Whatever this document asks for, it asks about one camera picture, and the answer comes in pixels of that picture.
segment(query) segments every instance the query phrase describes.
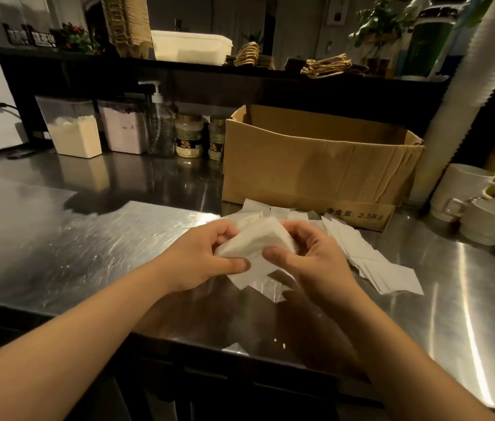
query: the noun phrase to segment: framed picture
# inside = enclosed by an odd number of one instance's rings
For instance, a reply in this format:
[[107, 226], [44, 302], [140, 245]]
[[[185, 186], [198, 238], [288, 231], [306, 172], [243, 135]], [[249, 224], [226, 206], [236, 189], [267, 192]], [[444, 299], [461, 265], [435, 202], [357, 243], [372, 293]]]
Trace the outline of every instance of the framed picture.
[[326, 25], [343, 26], [349, 9], [349, 0], [329, 0]]

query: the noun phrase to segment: open cardboard box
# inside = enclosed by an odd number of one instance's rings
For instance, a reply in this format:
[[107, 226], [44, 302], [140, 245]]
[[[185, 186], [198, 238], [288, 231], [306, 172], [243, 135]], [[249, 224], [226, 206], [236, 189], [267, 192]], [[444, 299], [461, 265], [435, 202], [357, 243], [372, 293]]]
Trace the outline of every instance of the open cardboard box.
[[381, 231], [422, 151], [423, 141], [400, 126], [242, 106], [226, 120], [222, 200], [329, 212]]

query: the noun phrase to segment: metal countertop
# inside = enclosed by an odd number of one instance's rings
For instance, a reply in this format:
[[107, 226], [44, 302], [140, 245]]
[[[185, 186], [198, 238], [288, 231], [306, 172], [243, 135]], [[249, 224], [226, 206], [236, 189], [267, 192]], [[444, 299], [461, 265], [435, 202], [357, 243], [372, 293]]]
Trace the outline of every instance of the metal countertop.
[[[0, 305], [50, 315], [68, 310], [189, 227], [237, 210], [221, 202], [221, 190], [218, 166], [201, 159], [46, 152], [10, 161], [0, 154]], [[390, 261], [414, 268], [425, 296], [379, 296], [358, 279], [361, 286], [495, 407], [495, 247], [404, 210], [383, 233], [362, 233]], [[299, 292], [285, 297], [275, 304], [213, 278], [160, 300], [135, 332], [217, 349], [237, 342], [250, 356], [358, 377], [338, 328]]]

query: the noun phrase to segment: white mug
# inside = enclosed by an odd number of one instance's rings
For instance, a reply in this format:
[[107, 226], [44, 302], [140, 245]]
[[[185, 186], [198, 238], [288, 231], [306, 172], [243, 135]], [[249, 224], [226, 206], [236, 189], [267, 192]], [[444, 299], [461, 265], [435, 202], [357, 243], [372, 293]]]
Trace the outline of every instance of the white mug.
[[495, 186], [494, 178], [495, 174], [482, 168], [450, 164], [431, 198], [431, 215], [446, 222], [454, 222], [462, 213], [450, 214], [448, 212], [448, 205], [453, 199], [459, 199], [462, 202], [469, 202], [476, 198], [495, 201], [495, 198], [487, 193], [487, 189]]
[[476, 199], [465, 203], [454, 199], [454, 203], [466, 207], [460, 219], [460, 233], [479, 244], [495, 245], [495, 201]]

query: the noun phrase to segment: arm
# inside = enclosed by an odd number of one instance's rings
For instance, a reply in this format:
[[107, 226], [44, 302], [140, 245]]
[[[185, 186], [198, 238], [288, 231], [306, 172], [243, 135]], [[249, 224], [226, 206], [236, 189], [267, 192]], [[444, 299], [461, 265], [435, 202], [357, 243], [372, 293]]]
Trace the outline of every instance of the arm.
[[495, 421], [488, 408], [372, 302], [332, 237], [307, 222], [290, 220], [283, 225], [306, 255], [269, 247], [263, 256], [291, 273], [308, 297], [337, 322], [397, 419]]
[[249, 268], [213, 255], [237, 233], [226, 220], [190, 229], [159, 257], [0, 348], [0, 420], [64, 419], [156, 301]]

